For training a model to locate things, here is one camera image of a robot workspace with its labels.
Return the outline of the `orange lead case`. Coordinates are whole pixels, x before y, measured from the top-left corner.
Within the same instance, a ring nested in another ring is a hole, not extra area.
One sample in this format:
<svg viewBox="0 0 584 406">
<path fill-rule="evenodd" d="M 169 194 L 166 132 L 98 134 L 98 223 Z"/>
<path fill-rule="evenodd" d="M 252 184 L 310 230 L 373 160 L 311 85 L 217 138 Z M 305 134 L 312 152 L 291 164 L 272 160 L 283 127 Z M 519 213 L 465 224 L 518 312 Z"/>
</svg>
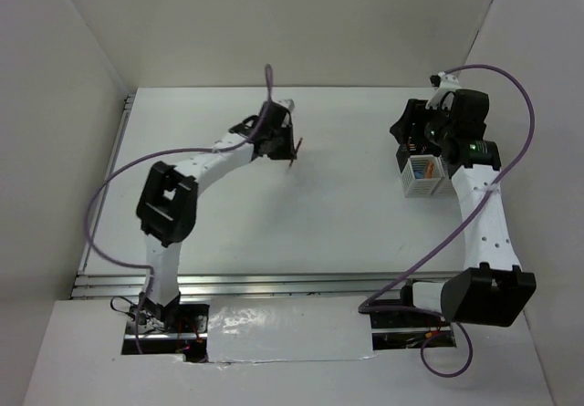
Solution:
<svg viewBox="0 0 584 406">
<path fill-rule="evenodd" d="M 428 161 L 426 164 L 426 168 L 424 171 L 424 178 L 425 179 L 432 179 L 435 174 L 435 164 L 433 161 Z"/>
</svg>

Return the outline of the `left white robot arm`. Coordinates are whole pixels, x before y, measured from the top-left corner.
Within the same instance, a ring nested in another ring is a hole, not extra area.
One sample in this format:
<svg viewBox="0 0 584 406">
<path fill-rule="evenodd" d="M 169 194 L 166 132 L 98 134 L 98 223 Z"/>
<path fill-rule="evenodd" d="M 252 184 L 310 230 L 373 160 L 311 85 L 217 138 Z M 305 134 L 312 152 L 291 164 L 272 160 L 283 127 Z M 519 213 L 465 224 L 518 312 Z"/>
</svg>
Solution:
<svg viewBox="0 0 584 406">
<path fill-rule="evenodd" d="M 136 214 L 145 234 L 146 265 L 153 269 L 140 293 L 142 309 L 160 332 L 173 330 L 180 321 L 180 252 L 195 226 L 200 196 L 258 158 L 293 161 L 294 108 L 291 99 L 266 101 L 259 114 L 234 125 L 210 150 L 175 164 L 152 165 Z"/>
</svg>

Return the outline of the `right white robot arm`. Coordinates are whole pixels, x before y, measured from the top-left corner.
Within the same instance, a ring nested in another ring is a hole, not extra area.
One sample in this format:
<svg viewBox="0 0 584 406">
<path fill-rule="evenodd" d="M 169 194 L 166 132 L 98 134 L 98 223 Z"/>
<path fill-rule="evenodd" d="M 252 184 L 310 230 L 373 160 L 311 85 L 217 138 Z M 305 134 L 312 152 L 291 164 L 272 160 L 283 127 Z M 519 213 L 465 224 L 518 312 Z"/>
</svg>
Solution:
<svg viewBox="0 0 584 406">
<path fill-rule="evenodd" d="M 502 163 L 496 144 L 484 138 L 487 94 L 450 90 L 431 106 L 409 99 L 390 133 L 407 155 L 428 154 L 446 163 L 466 224 L 464 265 L 443 283 L 415 281 L 398 314 L 409 326 L 420 325 L 430 311 L 449 322 L 511 326 L 537 288 L 511 244 L 496 177 Z"/>
</svg>

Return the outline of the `red gel pen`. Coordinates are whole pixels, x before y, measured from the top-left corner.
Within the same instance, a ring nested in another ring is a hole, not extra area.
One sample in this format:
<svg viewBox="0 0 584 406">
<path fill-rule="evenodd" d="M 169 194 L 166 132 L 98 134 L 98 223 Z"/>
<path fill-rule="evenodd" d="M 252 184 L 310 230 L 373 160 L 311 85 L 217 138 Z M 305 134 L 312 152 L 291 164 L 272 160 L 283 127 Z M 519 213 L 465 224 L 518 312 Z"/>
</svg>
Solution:
<svg viewBox="0 0 584 406">
<path fill-rule="evenodd" d="M 288 169 L 291 169 L 293 164 L 295 163 L 295 161 L 297 161 L 298 153 L 299 153 L 299 150 L 300 150 L 302 143 L 303 143 L 303 137 L 300 137 L 295 148 L 294 148 L 293 156 L 288 164 Z"/>
</svg>

